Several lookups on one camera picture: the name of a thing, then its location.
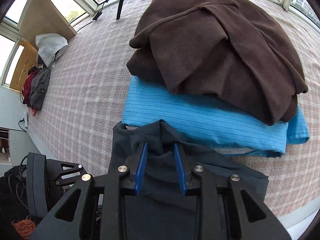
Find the orange yarn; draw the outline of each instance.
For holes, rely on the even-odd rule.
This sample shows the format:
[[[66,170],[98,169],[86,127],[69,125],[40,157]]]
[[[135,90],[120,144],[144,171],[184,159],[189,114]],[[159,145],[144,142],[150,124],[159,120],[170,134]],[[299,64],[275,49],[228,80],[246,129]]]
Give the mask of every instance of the orange yarn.
[[[18,223],[12,223],[23,240],[29,240],[29,236],[36,229],[36,224],[30,219],[21,220]]]

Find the white cloth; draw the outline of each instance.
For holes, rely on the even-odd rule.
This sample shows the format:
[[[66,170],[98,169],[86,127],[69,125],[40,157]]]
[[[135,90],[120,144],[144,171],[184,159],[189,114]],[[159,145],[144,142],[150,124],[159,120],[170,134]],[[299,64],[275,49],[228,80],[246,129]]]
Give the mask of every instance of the white cloth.
[[[46,66],[54,67],[54,61],[67,50],[68,41],[57,33],[47,33],[36,36],[36,45],[39,48],[38,55]]]

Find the dark gray garment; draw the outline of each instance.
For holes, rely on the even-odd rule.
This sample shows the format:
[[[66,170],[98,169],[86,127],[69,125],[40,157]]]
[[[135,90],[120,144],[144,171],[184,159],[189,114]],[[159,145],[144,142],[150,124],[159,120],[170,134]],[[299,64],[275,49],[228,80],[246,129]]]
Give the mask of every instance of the dark gray garment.
[[[51,68],[44,68],[35,75],[31,82],[31,92],[29,96],[32,109],[40,111],[44,101],[44,96],[49,87]]]
[[[128,130],[122,122],[113,128],[109,169],[123,165],[140,143],[148,144],[144,183],[137,197],[126,196],[128,240],[192,240],[196,224],[196,197],[183,196],[179,189],[173,145],[182,144],[186,155],[214,174],[238,174],[264,199],[268,177],[243,164],[235,163],[213,149],[188,143],[164,120]]]

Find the plaid bedspread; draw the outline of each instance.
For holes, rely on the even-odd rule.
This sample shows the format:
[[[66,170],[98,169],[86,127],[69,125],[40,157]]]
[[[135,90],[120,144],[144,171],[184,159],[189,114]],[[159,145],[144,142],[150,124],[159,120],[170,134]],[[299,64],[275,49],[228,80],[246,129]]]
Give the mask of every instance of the plaid bedspread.
[[[269,176],[266,205],[282,216],[319,195],[320,35],[291,12],[268,0],[251,0],[265,9],[295,46],[309,86],[298,96],[310,140],[287,146],[281,158],[237,157],[237,162]],[[129,39],[151,0],[125,0],[120,20],[117,4],[69,41],[57,60],[42,111],[29,115],[34,131],[63,161],[82,163],[93,175],[104,174],[112,149],[112,128],[122,118],[130,82],[126,63],[133,54]],[[76,29],[91,21],[86,19]]]

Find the triangular cutout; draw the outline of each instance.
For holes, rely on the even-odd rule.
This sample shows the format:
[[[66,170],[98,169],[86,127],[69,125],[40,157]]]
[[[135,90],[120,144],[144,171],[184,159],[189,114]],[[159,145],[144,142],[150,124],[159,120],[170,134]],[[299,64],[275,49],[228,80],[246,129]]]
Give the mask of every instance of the triangular cutout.
[[[80,198],[81,190],[76,190],[73,192],[67,201],[60,207],[58,212],[56,213],[55,217],[57,219],[65,220],[65,221],[73,221],[75,217],[76,208],[78,205],[78,201]]]
[[[245,190],[241,190],[240,193],[244,203],[245,211],[247,213],[248,221],[250,223],[253,223],[258,220],[265,219],[265,213],[261,210],[258,204],[251,198],[251,196]]]

